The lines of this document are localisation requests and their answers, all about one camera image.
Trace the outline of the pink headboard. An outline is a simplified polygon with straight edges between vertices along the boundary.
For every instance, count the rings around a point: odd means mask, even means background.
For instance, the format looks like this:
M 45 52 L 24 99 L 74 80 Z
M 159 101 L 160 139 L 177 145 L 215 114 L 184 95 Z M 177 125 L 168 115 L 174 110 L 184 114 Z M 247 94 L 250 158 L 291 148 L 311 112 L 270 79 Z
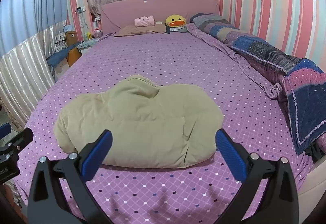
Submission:
M 217 0 L 123 0 L 101 6 L 101 26 L 104 34 L 118 32 L 133 25 L 134 19 L 153 16 L 164 22 L 170 15 L 183 16 L 187 21 L 198 13 L 220 14 Z

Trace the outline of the beige puffer jacket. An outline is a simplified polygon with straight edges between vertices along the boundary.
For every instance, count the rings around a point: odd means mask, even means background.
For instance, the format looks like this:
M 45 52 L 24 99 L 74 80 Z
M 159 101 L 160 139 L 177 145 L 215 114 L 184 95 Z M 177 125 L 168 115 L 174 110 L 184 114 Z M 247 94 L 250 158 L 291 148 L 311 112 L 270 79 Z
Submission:
M 58 114 L 54 135 L 71 153 L 109 130 L 113 144 L 105 165 L 181 169 L 214 155 L 223 119 L 219 106 L 198 86 L 157 86 L 134 75 L 107 91 L 71 100 Z

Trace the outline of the blue cloth on cabinet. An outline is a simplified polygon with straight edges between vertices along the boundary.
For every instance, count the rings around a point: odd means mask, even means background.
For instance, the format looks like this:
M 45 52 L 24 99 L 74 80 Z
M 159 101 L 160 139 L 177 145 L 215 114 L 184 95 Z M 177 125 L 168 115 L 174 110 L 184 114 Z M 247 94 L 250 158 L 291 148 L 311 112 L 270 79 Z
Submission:
M 49 58 L 47 58 L 47 64 L 50 67 L 56 68 L 62 60 L 67 58 L 69 50 L 76 47 L 75 45 L 71 45 L 70 47 L 67 47 L 65 49 L 60 50 L 59 52 L 53 54 Z

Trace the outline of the orange bedside cabinet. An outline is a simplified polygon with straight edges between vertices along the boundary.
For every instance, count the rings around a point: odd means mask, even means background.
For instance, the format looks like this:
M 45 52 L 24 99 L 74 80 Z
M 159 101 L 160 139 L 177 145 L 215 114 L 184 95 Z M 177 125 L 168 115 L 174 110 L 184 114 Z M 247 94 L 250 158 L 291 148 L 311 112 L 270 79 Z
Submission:
M 74 47 L 71 50 L 69 50 L 66 58 L 69 67 L 72 67 L 79 60 L 81 56 L 82 54 L 80 53 L 77 47 Z

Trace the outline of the silver striped curtain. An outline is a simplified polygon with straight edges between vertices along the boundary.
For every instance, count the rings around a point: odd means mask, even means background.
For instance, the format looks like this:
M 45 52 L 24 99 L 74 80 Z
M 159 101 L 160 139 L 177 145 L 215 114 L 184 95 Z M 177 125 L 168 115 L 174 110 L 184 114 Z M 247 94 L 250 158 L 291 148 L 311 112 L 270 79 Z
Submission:
M 20 129 L 55 83 L 46 59 L 65 25 L 65 20 L 56 23 L 1 56 L 1 106 Z

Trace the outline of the yellow duck plush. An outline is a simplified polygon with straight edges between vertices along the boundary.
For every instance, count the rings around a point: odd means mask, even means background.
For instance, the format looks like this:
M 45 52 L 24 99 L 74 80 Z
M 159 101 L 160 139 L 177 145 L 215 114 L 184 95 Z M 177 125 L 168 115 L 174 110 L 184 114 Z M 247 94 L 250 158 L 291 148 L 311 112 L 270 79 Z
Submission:
M 181 15 L 173 14 L 166 18 L 165 24 L 166 26 L 176 28 L 184 26 L 186 24 L 186 19 Z

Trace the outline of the patchwork quilt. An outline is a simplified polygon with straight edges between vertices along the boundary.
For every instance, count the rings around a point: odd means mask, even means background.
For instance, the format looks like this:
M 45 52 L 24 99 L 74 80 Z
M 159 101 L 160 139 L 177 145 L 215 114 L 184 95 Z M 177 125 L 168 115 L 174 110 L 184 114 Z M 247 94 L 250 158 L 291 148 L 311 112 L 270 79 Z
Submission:
M 287 55 L 267 41 L 233 27 L 216 14 L 198 13 L 190 21 L 197 28 L 243 56 L 277 88 L 285 101 L 297 154 L 325 134 L 325 72 L 307 58 Z

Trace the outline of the brown storage box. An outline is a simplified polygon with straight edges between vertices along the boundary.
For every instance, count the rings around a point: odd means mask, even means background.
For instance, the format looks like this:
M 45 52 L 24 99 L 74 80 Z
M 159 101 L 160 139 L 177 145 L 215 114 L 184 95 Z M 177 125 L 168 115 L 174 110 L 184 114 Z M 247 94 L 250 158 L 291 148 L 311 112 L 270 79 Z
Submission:
M 67 46 L 70 47 L 78 42 L 76 31 L 67 31 L 65 33 Z

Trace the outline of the purple dotted bed sheet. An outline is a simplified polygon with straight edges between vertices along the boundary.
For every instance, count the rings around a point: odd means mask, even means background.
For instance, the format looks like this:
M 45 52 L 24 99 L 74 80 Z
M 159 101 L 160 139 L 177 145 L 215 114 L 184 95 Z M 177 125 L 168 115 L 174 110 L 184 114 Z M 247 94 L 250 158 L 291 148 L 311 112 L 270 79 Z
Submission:
M 200 86 L 220 107 L 223 127 L 234 141 L 266 159 L 288 158 L 302 197 L 325 190 L 325 171 L 315 169 L 310 156 L 295 153 L 278 102 L 261 88 L 267 80 L 247 77 L 215 38 L 172 32 L 108 37 L 52 86 L 27 123 L 34 140 L 21 152 L 20 175 L 14 180 L 23 201 L 28 200 L 39 157 L 66 156 L 53 134 L 62 107 L 79 94 L 108 90 L 131 75 L 145 76 L 158 85 Z M 217 153 L 185 170 L 102 168 L 87 185 L 115 223 L 213 223 L 241 183 Z

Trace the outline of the brown pillow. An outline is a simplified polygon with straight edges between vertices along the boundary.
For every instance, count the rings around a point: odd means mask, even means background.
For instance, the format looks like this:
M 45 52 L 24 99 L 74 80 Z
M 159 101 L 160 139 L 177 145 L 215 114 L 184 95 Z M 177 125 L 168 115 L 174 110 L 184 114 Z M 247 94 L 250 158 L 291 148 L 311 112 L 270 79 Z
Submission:
M 143 35 L 150 33 L 170 33 L 170 29 L 165 24 L 156 24 L 154 26 L 125 26 L 119 32 L 114 34 L 114 37 L 126 37 L 134 35 Z

